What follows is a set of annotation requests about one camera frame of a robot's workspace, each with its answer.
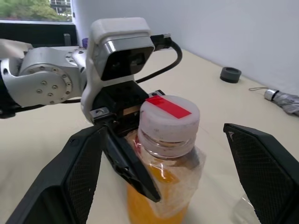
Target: red tape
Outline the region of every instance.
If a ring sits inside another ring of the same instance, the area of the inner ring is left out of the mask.
[[[160,109],[164,110],[165,112],[171,114],[172,116],[176,117],[177,119],[184,118],[191,113],[184,108],[164,99],[160,96],[154,96],[151,98],[146,99],[147,102],[159,107]]]

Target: beige table surface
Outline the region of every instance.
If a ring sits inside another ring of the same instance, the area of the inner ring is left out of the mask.
[[[244,194],[223,133],[224,123],[250,126],[274,135],[299,160],[299,119],[288,116],[248,88],[260,84],[242,77],[238,84],[219,79],[221,67],[183,52],[183,61],[141,87],[163,90],[193,101],[201,111],[196,145],[207,154],[199,188],[185,224],[231,224],[233,206]],[[154,53],[140,78],[173,62],[172,50]],[[68,138],[90,126],[79,104],[52,105],[15,118],[0,120],[0,223],[4,223],[41,169],[63,148]],[[128,224],[126,191],[103,156],[88,224]]]

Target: white bottle cap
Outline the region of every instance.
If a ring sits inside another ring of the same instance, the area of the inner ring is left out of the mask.
[[[187,141],[195,137],[199,128],[199,109],[189,100],[176,96],[161,96],[191,114],[182,118],[145,101],[141,106],[139,128],[149,137],[165,142]]]

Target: window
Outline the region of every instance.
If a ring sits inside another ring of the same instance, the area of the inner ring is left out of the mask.
[[[72,22],[71,0],[0,0],[0,20]]]

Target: tree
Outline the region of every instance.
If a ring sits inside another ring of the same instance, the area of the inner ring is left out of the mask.
[[[64,12],[66,15],[71,15],[71,8],[67,8]]]
[[[0,18],[8,20],[66,21],[50,7],[49,0],[0,0]]]

